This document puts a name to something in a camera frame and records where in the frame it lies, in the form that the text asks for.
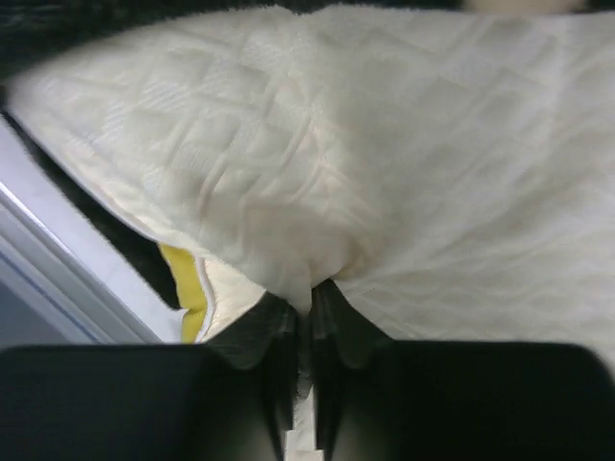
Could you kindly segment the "cream yellow-edged pillow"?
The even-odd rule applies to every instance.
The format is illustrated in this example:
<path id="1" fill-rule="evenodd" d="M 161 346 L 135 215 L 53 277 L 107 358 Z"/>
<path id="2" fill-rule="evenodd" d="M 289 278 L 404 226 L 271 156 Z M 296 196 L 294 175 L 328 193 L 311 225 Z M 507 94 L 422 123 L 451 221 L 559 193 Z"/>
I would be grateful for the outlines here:
<path id="1" fill-rule="evenodd" d="M 614 11 L 264 1 L 73 47 L 16 122 L 156 244 L 201 345 L 294 309 L 281 460 L 315 442 L 312 292 L 395 340 L 572 344 L 614 379 Z"/>

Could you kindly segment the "black floral pillowcase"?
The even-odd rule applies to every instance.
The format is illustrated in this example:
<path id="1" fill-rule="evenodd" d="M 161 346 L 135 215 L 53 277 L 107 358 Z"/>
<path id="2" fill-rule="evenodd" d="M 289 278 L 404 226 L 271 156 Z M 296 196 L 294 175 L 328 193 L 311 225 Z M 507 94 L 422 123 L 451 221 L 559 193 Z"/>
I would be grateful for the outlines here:
<path id="1" fill-rule="evenodd" d="M 4 1 L 1 4 L 1 86 L 38 63 L 86 42 L 205 12 L 266 7 L 264 1 Z M 611 12 L 611 1 L 382 1 L 383 8 L 494 14 Z M 171 309 L 180 307 L 167 264 L 151 239 L 139 235 L 77 184 L 16 122 L 1 115 L 24 141 L 31 159 Z"/>

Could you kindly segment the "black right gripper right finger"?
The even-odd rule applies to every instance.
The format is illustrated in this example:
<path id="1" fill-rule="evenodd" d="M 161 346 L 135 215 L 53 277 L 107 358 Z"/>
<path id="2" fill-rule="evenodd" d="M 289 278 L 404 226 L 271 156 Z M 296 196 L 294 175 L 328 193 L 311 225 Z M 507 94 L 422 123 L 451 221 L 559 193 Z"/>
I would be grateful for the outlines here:
<path id="1" fill-rule="evenodd" d="M 312 292 L 315 442 L 328 460 L 610 460 L 614 379 L 572 344 L 395 340 Z"/>

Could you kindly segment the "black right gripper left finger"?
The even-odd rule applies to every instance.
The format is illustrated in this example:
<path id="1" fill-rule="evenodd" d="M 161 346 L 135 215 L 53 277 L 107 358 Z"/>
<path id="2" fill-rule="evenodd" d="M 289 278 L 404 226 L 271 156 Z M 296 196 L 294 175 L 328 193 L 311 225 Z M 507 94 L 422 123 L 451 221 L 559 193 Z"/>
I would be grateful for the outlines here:
<path id="1" fill-rule="evenodd" d="M 1 354 L 5 460 L 281 460 L 298 320 L 265 295 L 201 345 Z"/>

